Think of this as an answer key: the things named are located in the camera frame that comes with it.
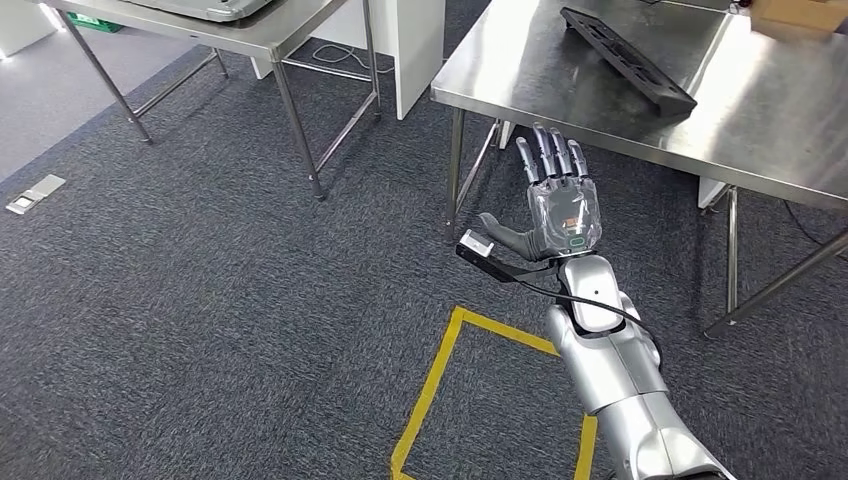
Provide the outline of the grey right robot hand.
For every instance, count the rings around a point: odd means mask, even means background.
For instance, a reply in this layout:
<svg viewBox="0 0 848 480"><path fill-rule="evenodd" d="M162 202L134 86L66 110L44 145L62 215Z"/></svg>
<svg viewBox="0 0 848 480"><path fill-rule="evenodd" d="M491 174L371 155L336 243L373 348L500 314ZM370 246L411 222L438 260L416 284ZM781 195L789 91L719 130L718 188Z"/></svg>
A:
<svg viewBox="0 0 848 480"><path fill-rule="evenodd" d="M530 262L591 251L602 235L597 189L589 177L580 144L556 128L536 122L535 154L524 137L516 139L528 179L527 199L533 221L529 231L502 225L481 213L489 236Z"/></svg>

